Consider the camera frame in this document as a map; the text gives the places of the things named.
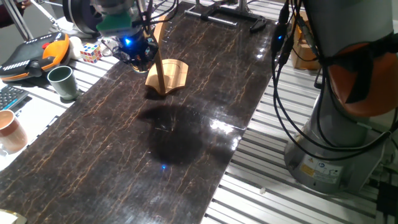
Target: blue light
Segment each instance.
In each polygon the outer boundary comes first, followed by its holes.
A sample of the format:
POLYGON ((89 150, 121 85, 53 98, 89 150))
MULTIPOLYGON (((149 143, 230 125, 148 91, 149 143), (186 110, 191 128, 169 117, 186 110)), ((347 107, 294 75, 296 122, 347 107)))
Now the blue light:
POLYGON ((124 41, 125 41, 126 45, 130 45, 131 44, 131 40, 129 40, 127 38, 125 38, 124 41))

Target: keyboard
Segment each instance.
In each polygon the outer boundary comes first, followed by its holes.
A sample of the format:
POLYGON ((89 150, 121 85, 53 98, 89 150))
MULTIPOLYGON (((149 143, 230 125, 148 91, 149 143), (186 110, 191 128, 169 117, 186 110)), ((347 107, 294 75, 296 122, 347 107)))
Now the keyboard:
POLYGON ((10 110, 28 95, 28 91, 12 86, 5 86, 0 90, 0 110, 10 110))

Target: ceramic mug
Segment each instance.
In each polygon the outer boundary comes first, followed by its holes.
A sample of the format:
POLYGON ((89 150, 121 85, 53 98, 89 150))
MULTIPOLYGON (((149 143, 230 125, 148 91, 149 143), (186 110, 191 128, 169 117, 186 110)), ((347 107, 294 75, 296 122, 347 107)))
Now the ceramic mug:
POLYGON ((73 70, 68 66, 59 66, 53 69, 47 76, 47 80, 65 100, 73 100, 79 95, 73 70))
POLYGON ((27 144, 27 135, 11 110, 0 111, 0 142, 8 154, 23 149, 27 144))

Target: glossy surface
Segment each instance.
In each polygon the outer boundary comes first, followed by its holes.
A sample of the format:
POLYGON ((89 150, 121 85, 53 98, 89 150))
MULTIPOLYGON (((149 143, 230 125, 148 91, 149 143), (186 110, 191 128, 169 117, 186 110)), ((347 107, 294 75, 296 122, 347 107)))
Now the glossy surface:
POLYGON ((0 173, 29 223, 199 223, 270 79, 271 22, 251 35, 182 14, 163 58, 189 65, 165 98, 116 64, 0 173))

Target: sticker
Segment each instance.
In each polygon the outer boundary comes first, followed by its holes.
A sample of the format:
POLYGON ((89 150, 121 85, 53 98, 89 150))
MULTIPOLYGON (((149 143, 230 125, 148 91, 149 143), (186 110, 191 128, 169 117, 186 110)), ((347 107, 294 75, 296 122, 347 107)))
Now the sticker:
POLYGON ((305 155, 300 167, 310 177, 330 184, 337 182, 342 169, 343 166, 331 165, 309 155, 305 155))

